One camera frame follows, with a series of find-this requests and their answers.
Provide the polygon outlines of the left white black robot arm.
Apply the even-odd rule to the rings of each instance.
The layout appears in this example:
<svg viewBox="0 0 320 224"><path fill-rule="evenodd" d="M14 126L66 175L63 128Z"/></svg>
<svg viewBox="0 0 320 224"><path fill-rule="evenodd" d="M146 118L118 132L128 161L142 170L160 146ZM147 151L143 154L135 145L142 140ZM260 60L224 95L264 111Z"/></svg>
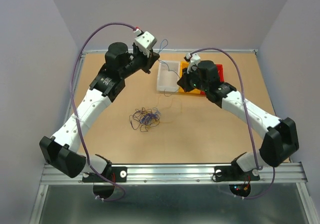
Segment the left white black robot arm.
<svg viewBox="0 0 320 224"><path fill-rule="evenodd" d="M94 175L100 181L111 177L111 164L106 158L78 153L85 134L99 115L107 109L125 87L125 79L142 70L149 74L159 54L153 49L142 52L134 43L129 52L125 43L112 43L105 53L105 62L89 85L82 102L63 126L50 137L44 136L39 142L45 161L74 178L82 171L89 172L95 164Z"/></svg>

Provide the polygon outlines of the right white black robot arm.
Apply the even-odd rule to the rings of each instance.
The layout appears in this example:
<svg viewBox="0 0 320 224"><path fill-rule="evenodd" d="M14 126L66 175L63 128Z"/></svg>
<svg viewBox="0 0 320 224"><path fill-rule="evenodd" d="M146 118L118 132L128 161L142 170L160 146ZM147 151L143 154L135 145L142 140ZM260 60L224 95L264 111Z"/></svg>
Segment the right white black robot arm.
<svg viewBox="0 0 320 224"><path fill-rule="evenodd" d="M234 86L220 80L217 66L212 61L183 68L177 84L184 92L202 91L210 102L234 114L262 138L259 150L234 159L230 167L233 178L242 179L258 167L277 167L299 149L294 120L274 116L244 98Z"/></svg>

